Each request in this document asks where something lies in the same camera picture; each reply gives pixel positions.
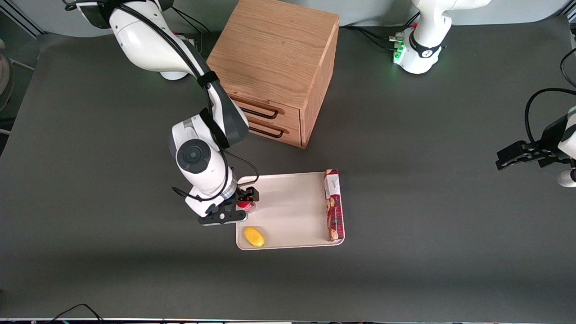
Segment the cable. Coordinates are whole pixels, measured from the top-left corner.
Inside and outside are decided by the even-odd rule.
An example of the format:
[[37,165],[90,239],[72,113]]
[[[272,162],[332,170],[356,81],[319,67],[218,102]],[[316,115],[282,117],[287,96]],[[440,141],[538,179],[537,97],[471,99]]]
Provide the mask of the cable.
[[572,49],[570,52],[568,52],[568,54],[564,55],[564,57],[560,60],[560,72],[562,72],[562,76],[566,79],[566,81],[568,81],[569,84],[571,84],[573,87],[576,88],[576,82],[574,82],[567,74],[566,71],[564,70],[564,62],[566,61],[566,59],[572,54],[576,52],[576,48]]
[[368,35],[370,35],[370,36],[372,36],[372,37],[374,37],[374,38],[388,41],[388,38],[387,38],[387,37],[383,37],[383,36],[380,36],[380,35],[378,35],[378,34],[375,34],[375,33],[371,32],[371,31],[369,31],[368,29],[363,28],[363,27],[346,25],[346,26],[342,26],[342,27],[340,27],[340,28],[342,28],[342,29],[352,29],[352,30],[356,30],[356,31],[361,31],[361,32],[367,33]]
[[[150,27],[153,31],[155,31],[158,35],[160,35],[160,37],[162,37],[178,53],[178,55],[180,55],[182,60],[186,63],[186,65],[188,65],[190,70],[192,70],[192,72],[194,73],[194,76],[196,78],[200,77],[200,73],[198,72],[198,70],[196,70],[196,67],[194,66],[194,64],[192,63],[192,61],[188,57],[188,55],[186,55],[186,53],[182,50],[182,48],[178,45],[178,43],[176,43],[176,41],[173,40],[172,37],[170,37],[160,27],[158,27],[158,25],[151,22],[148,18],[146,18],[140,12],[128,7],[127,5],[125,5],[123,3],[119,4],[118,8],[120,10],[134,16],[135,18],[141,20],[148,27]],[[206,93],[206,99],[208,102],[208,109],[210,111],[210,114],[212,114],[212,109],[211,109],[212,108],[212,102],[211,102],[210,96],[208,94],[208,87],[206,86],[203,88],[204,88],[204,91]],[[223,152],[222,148],[220,147],[220,144],[218,143],[218,141],[214,141],[214,142],[216,143],[216,146],[218,146],[218,149],[220,149],[220,155],[222,156],[222,159],[224,161],[224,167],[226,170],[225,175],[224,175],[224,184],[222,185],[222,188],[220,188],[220,191],[216,195],[214,195],[213,197],[201,198],[198,196],[189,195],[188,193],[184,192],[181,189],[178,189],[176,187],[172,187],[172,190],[174,192],[176,192],[178,195],[182,195],[182,193],[184,193],[187,197],[190,197],[190,198],[197,200],[197,201],[209,201],[209,200],[213,200],[213,199],[217,198],[218,196],[220,196],[224,192],[224,189],[226,188],[226,185],[228,184],[228,161],[226,161],[226,156],[224,155],[224,152]]]
[[174,11],[176,11],[177,13],[181,13],[181,14],[185,15],[186,17],[188,17],[188,18],[196,21],[198,24],[200,24],[202,27],[204,27],[204,29],[205,29],[207,32],[211,33],[211,31],[208,29],[208,27],[206,27],[206,25],[202,24],[202,23],[201,23],[199,20],[197,20],[196,18],[189,16],[187,13],[182,12],[181,10],[179,10],[179,9],[177,9],[177,8],[175,8],[175,7],[172,7],[172,9],[173,9]]
[[74,307],[68,308],[67,310],[65,310],[64,312],[61,312],[60,314],[56,315],[55,318],[52,318],[50,321],[45,322],[44,324],[53,323],[53,322],[56,321],[60,316],[66,314],[67,312],[69,312],[69,311],[71,311],[71,310],[73,310],[73,309],[75,309],[76,307],[79,307],[79,306],[84,306],[84,307],[88,308],[88,310],[89,310],[90,312],[92,312],[92,314],[94,314],[94,316],[96,317],[96,319],[98,320],[98,322],[100,322],[100,324],[102,324],[102,323],[104,322],[104,319],[103,319],[102,317],[100,317],[100,315],[98,315],[98,313],[96,313],[92,308],[90,308],[90,306],[82,303],[82,304],[78,304],[78,305],[76,305],[76,306],[74,306]]
[[368,38],[368,40],[370,40],[373,44],[375,44],[376,46],[378,46],[379,48],[382,48],[383,50],[390,50],[391,47],[386,47],[382,44],[379,44],[378,42],[376,42],[372,37],[377,38],[377,39],[381,39],[381,40],[388,40],[387,38],[384,38],[382,36],[376,35],[375,33],[362,28],[362,27],[357,27],[357,26],[350,26],[350,25],[346,25],[346,26],[342,26],[340,27],[342,29],[350,29],[353,31],[358,31],[360,32],[362,35],[364,35],[366,38]]
[[244,162],[244,164],[246,164],[247,166],[251,167],[254,170],[254,173],[256,173],[256,179],[254,179],[253,181],[248,181],[248,182],[244,182],[244,183],[239,183],[238,187],[241,186],[247,186],[249,184],[254,184],[256,183],[256,181],[258,181],[258,179],[260,178],[260,173],[258,172],[258,169],[250,162],[242,159],[240,156],[236,156],[230,152],[228,152],[226,149],[224,149],[224,153],[228,154],[229,156],[232,156],[233,158],[235,158],[238,161]]
[[536,151],[538,151],[538,153],[540,153],[542,156],[544,156],[547,160],[552,161],[552,162],[560,162],[560,160],[557,157],[551,157],[548,154],[544,154],[544,151],[540,148],[540,146],[536,143],[536,141],[534,140],[534,137],[532,136],[532,131],[530,130],[530,121],[528,119],[528,115],[530,112],[530,106],[532,105],[532,102],[534,101],[534,99],[536,97],[538,97],[539,94],[544,93],[544,92],[550,92],[550,91],[563,92],[563,93],[568,93],[570,95],[576,96],[576,91],[568,90],[568,89],[562,89],[562,88],[545,88],[545,89],[536,91],[536,93],[534,93],[530,97],[530,99],[528,99],[528,102],[526,103],[526,110],[524,111],[524,126],[526,126],[526,134],[528,135],[528,139],[530,140],[530,144],[532,145],[532,147],[534,147],[534,149]]
[[184,17],[178,10],[174,9],[174,11],[178,14],[178,16],[182,17],[182,19],[184,19],[185,22],[188,23],[188,25],[192,26],[192,28],[196,29],[196,31],[202,35],[202,32],[200,31],[200,29],[198,29],[198,27],[194,26],[193,23],[189,22],[188,19],[186,19],[186,17]]
[[417,12],[414,16],[412,16],[412,18],[408,19],[408,21],[404,25],[409,26],[410,24],[412,24],[414,19],[418,18],[418,16],[420,16],[420,12]]
[[76,1],[72,1],[72,2],[66,2],[65,0],[61,0],[62,3],[64,3],[64,10],[66,10],[67,12],[70,12],[74,9],[76,9]]

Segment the wooden cabinet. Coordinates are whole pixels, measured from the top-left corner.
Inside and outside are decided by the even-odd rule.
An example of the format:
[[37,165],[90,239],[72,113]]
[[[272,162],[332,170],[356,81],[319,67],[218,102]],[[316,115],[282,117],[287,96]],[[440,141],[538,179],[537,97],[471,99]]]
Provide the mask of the wooden cabinet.
[[305,148],[332,78],[340,19],[278,0],[240,0],[207,62],[250,132]]

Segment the wall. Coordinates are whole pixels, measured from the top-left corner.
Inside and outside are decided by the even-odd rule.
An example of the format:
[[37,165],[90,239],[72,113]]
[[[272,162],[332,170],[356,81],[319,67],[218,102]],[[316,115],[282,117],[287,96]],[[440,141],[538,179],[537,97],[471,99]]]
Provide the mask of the wall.
[[[109,33],[92,27],[77,12],[66,12],[60,0],[12,0],[45,31],[69,36],[91,37]],[[286,0],[303,6],[334,12],[342,25],[403,24],[416,12],[409,0]],[[176,0],[175,7],[203,21],[213,30],[226,24],[237,0]],[[510,24],[544,19],[560,10],[567,0],[492,0],[486,7],[450,12],[456,25]],[[192,32],[172,10],[165,13],[170,27]]]

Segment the gray table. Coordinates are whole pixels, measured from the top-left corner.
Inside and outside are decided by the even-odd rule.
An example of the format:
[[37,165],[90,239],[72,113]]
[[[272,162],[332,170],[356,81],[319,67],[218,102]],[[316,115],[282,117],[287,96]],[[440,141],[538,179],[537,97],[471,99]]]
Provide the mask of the gray table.
[[[140,70],[110,36],[41,37],[0,158],[1,316],[84,302],[107,318],[576,322],[565,167],[494,165],[525,139],[528,97],[569,86],[567,21],[454,27],[446,42],[413,76],[341,31],[308,148],[249,135],[232,152],[263,174],[340,169],[346,241],[244,252],[233,225],[199,226],[170,190],[188,186],[167,143],[203,107],[195,82]],[[573,104],[543,95],[535,132]]]

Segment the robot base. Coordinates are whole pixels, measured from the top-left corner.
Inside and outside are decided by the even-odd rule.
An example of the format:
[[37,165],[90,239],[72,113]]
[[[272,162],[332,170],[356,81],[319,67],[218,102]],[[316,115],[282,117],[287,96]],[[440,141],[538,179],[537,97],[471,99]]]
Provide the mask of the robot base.
[[[396,38],[407,40],[412,31],[414,31],[414,28],[407,28],[402,32],[396,33]],[[438,62],[438,54],[442,47],[440,47],[436,52],[430,53],[431,55],[429,57],[422,58],[418,52],[410,46],[409,42],[404,42],[404,44],[405,45],[401,47],[400,51],[397,50],[394,52],[392,62],[400,65],[406,72],[422,74],[428,72],[432,65]]]

